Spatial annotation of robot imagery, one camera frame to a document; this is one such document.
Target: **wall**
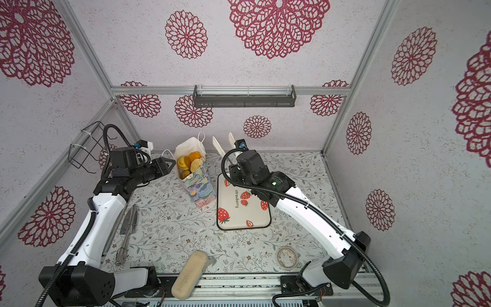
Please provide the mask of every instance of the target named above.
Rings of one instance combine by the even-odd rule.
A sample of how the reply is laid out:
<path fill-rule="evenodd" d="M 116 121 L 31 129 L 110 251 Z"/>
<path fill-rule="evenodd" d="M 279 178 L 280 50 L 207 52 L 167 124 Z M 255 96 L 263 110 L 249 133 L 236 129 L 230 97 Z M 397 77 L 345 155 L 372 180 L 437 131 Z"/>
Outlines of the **wall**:
<path fill-rule="evenodd" d="M 113 85 L 348 86 L 384 0 L 70 3 Z M 158 149 L 203 130 L 207 149 L 230 131 L 257 149 L 319 150 L 341 103 L 301 96 L 293 109 L 212 111 L 189 97 L 122 100 Z"/>
<path fill-rule="evenodd" d="M 491 304 L 490 12 L 402 1 L 328 152 L 391 306 Z"/>
<path fill-rule="evenodd" d="M 107 99 L 50 2 L 0 14 L 1 223 Z"/>
<path fill-rule="evenodd" d="M 129 137 L 114 110 L 102 122 L 117 125 Z M 101 130 L 93 135 L 98 139 Z M 108 135 L 115 138 L 109 140 L 110 144 L 125 146 L 123 139 L 114 130 L 109 130 Z M 85 145 L 91 148 L 96 143 L 89 140 Z M 99 159 L 101 150 L 96 145 L 92 153 Z M 85 155 L 81 153 L 77 161 L 81 162 Z M 0 253 L 0 306 L 33 306 L 43 289 L 37 279 L 41 269 L 56 264 L 75 237 L 87 215 L 87 199 L 93 196 L 101 171 L 100 163 L 90 157 L 83 166 L 95 174 L 70 166 L 47 198 L 26 220 L 16 238 Z M 55 305 L 48 298 L 44 306 Z"/>

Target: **beige case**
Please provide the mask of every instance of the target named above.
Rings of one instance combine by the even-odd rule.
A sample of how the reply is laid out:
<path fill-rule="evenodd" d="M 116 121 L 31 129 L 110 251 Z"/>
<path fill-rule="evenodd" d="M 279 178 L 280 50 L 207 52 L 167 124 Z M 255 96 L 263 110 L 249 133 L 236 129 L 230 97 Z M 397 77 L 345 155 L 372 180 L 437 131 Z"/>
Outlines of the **beige case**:
<path fill-rule="evenodd" d="M 265 228 L 271 224 L 267 202 L 250 193 L 250 190 L 234 187 L 223 175 L 218 176 L 217 226 L 222 230 Z"/>

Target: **colorful gift bag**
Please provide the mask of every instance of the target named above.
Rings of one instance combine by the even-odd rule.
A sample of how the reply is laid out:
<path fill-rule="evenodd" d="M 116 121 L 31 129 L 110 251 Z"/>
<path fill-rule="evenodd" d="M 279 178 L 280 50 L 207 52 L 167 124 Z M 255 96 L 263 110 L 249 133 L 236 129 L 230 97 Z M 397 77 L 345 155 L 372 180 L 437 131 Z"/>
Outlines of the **colorful gift bag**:
<path fill-rule="evenodd" d="M 212 181 L 208 174 L 208 163 L 206 161 L 206 151 L 203 146 L 202 140 L 192 137 L 187 141 L 179 144 L 174 152 L 174 157 L 178 159 L 181 156 L 188 156 L 190 153 L 198 151 L 203 158 L 203 163 L 198 167 L 197 170 L 188 175 L 184 180 L 179 178 L 179 173 L 182 171 L 175 166 L 176 175 L 179 181 L 183 184 L 184 189 L 188 191 L 191 199 L 196 203 L 198 208 L 203 208 L 208 204 L 213 204 L 217 198 L 217 194 L 213 189 Z"/>

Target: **floral tablecloth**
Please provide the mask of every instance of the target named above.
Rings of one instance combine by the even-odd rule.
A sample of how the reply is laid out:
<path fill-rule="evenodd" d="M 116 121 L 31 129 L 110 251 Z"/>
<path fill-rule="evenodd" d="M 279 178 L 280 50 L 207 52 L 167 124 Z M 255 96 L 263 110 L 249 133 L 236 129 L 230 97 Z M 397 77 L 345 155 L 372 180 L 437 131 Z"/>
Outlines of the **floral tablecloth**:
<path fill-rule="evenodd" d="M 320 153 L 261 153 L 270 171 L 290 176 L 303 192 L 337 222 L 345 225 Z M 221 157 L 207 155 L 216 190 Z M 298 256 L 297 268 L 326 252 L 290 216 L 271 207 L 272 223 L 263 229 L 222 231 L 216 225 L 216 202 L 198 209 L 174 172 L 136 189 L 129 203 L 139 206 L 138 226 L 129 239 L 123 266 L 114 259 L 123 236 L 119 229 L 103 270 L 120 271 L 134 266 L 155 266 L 158 274 L 178 273 L 191 253 L 201 250 L 215 257 L 209 273 L 282 272 L 276 263 L 279 248 L 289 246 Z"/>

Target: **black wire rack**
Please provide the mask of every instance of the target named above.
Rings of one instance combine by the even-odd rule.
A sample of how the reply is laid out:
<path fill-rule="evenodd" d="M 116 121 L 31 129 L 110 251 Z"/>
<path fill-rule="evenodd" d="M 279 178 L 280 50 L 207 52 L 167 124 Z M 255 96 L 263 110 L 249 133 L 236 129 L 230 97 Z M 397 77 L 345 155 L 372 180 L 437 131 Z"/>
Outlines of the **black wire rack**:
<path fill-rule="evenodd" d="M 90 132 L 89 131 L 90 128 L 93 128 L 94 125 L 97 125 L 97 127 L 95 127 L 95 129 L 93 129 L 93 131 Z M 90 125 L 88 125 L 87 127 L 83 128 L 81 130 L 82 132 L 85 132 L 85 133 L 89 134 L 90 137 L 84 143 L 82 143 L 82 144 L 70 144 L 70 148 L 68 149 L 68 162 L 71 165 L 73 165 L 73 166 L 75 166 L 76 168 L 79 168 L 79 169 L 80 168 L 83 168 L 86 172 L 91 173 L 91 174 L 96 174 L 97 173 L 95 171 L 89 171 L 83 164 L 85 163 L 85 161 L 87 161 L 87 159 L 89 157 L 91 157 L 95 161 L 98 161 L 99 162 L 99 159 L 100 158 L 94 157 L 94 155 L 92 154 L 92 152 L 94 151 L 95 148 L 99 148 L 100 147 L 101 149 L 103 149 L 104 148 L 104 144 L 101 144 L 102 133 L 101 133 L 101 136 L 98 139 L 96 139 L 94 137 L 94 133 L 96 131 L 98 131 L 98 130 L 101 130 L 101 132 L 102 132 L 104 130 L 104 127 L 105 127 L 105 125 L 101 121 L 96 121 L 96 122 L 91 123 Z M 117 139 L 117 137 L 110 138 L 108 136 L 108 139 L 115 140 L 115 139 Z M 95 144 L 92 146 L 92 148 L 90 148 L 88 150 L 87 147 L 85 146 L 85 144 L 89 140 L 94 140 L 95 141 Z M 75 147 L 79 147 L 80 149 L 82 149 L 86 153 L 86 155 L 83 154 L 83 153 L 79 155 L 78 154 L 79 151 L 78 150 L 77 151 L 74 150 Z"/>

